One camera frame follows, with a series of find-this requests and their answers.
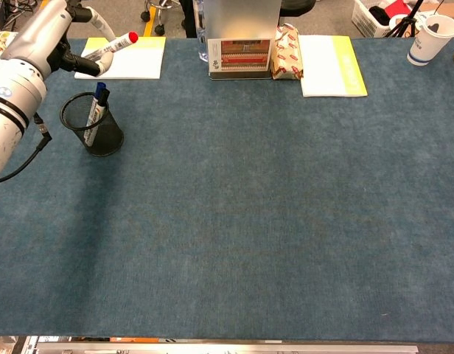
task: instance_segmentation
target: white cup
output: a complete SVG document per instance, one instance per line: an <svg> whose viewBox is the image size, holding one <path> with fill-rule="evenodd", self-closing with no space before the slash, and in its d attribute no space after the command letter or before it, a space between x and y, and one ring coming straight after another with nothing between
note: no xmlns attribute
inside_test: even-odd
<svg viewBox="0 0 454 354"><path fill-rule="evenodd" d="M437 32L428 28L435 24L439 26ZM429 16L425 25L417 34L411 50L407 54L407 59L413 65L427 65L452 37L454 37L454 20L451 17L444 15Z"/></svg>

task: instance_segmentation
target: white notepad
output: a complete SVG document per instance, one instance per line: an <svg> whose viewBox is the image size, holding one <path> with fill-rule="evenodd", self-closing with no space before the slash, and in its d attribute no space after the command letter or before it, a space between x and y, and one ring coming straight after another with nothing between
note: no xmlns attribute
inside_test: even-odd
<svg viewBox="0 0 454 354"><path fill-rule="evenodd" d="M99 77L77 72L75 79L159 79L165 48L165 37L139 37L139 40L114 53L110 69ZM105 38L89 38L81 56L107 44Z"/></svg>
<svg viewBox="0 0 454 354"><path fill-rule="evenodd" d="M339 35L300 35L304 76L304 97L367 96L349 37Z"/></svg>

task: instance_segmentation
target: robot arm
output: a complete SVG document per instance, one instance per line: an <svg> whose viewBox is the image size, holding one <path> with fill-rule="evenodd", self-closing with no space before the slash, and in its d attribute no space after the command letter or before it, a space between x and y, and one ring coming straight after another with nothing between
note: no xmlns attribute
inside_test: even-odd
<svg viewBox="0 0 454 354"><path fill-rule="evenodd" d="M112 41L105 20L81 0L51 0L33 16L0 60L0 172L46 96L43 83L58 69L99 76L112 64L107 52L96 62L71 53L66 33L72 22L90 22Z"/></svg>

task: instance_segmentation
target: red marker cap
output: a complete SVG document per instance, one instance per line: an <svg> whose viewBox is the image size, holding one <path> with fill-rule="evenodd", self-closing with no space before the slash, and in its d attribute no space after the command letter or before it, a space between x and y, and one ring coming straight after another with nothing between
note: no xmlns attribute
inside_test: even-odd
<svg viewBox="0 0 454 354"><path fill-rule="evenodd" d="M129 41L131 41L132 43L135 43L139 40L139 35L137 34L137 32L129 32Z"/></svg>

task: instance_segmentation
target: black mesh pen holder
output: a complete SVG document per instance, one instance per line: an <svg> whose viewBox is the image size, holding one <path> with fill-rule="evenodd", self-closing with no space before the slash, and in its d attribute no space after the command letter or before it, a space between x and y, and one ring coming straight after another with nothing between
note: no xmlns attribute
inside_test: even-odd
<svg viewBox="0 0 454 354"><path fill-rule="evenodd" d="M60 121L78 136L90 154L109 156L121 148L124 133L111 114L109 104L101 119L87 126L93 96L93 92L83 92L70 98L60 111Z"/></svg>

